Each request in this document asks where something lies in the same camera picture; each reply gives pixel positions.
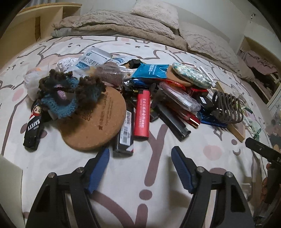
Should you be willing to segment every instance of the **pink cloth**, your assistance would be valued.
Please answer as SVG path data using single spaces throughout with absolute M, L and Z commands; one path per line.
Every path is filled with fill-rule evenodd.
M 256 52 L 250 51 L 243 51 L 240 54 L 240 57 L 244 60 L 248 67 L 254 67 L 260 73 L 264 75 L 272 74 L 277 72 L 277 69 L 274 65 L 262 59 Z

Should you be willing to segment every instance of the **white label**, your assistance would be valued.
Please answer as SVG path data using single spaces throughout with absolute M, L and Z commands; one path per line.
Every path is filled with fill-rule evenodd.
M 203 97 L 200 97 L 201 101 L 203 102 L 203 104 L 206 104 L 206 101 Z
M 126 111 L 126 117 L 121 129 L 120 143 L 126 146 L 131 145 L 131 117 L 132 113 Z

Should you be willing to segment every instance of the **bed sheet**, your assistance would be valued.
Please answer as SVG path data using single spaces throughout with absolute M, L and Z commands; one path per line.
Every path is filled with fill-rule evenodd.
M 80 36 L 40 42 L 12 59 L 0 72 L 0 142 L 1 154 L 23 169 L 22 210 L 27 218 L 44 179 L 50 172 L 67 174 L 95 151 L 79 152 L 68 147 L 56 127 L 45 125 L 39 147 L 28 152 L 22 145 L 30 116 L 31 101 L 23 85 L 23 75 L 34 67 L 55 66 L 66 57 L 79 57 L 95 46 L 112 54 L 128 55 L 150 64 L 190 62 L 202 66 L 208 74 L 233 91 L 239 91 L 253 110 L 252 118 L 260 125 L 260 141 L 271 146 L 265 123 L 251 95 L 236 75 L 185 51 L 148 41 L 121 37 Z M 180 182 L 171 161 L 171 149 L 180 146 L 186 157 L 213 173 L 231 171 L 239 182 L 251 210 L 259 204 L 266 160 L 247 149 L 230 132 L 201 124 L 189 137 L 179 142 L 158 119 L 150 125 L 149 139 L 134 142 L 134 155 L 116 157 L 110 148 L 110 160 L 91 203 L 101 227 L 179 227 L 192 195 Z M 205 224 L 210 225 L 215 192 L 210 196 Z M 76 227 L 70 215 L 73 227 Z

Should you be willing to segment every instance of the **pile of objects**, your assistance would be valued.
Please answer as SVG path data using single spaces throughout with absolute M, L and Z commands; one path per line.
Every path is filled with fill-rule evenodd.
M 134 139 L 147 140 L 158 118 L 179 141 L 191 133 L 185 122 L 195 129 L 201 123 L 226 128 L 244 118 L 245 104 L 217 89 L 201 66 L 145 64 L 96 47 L 79 59 L 60 60 L 56 69 L 29 71 L 24 84 L 34 104 L 23 145 L 33 150 L 43 123 L 56 119 L 74 149 L 113 142 L 114 152 L 132 155 Z

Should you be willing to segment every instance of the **fluffy pillow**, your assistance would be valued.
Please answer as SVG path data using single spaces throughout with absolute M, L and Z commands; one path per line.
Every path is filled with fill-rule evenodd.
M 237 56 L 223 38 L 186 22 L 180 22 L 179 31 L 190 50 L 207 54 L 239 74 Z
M 255 81 L 255 75 L 252 70 L 246 65 L 243 59 L 240 56 L 237 56 L 239 61 L 240 75 L 237 75 L 239 78 L 245 79 L 247 81 Z
M 162 1 L 137 0 L 131 13 L 159 21 L 173 29 L 179 26 L 176 8 Z

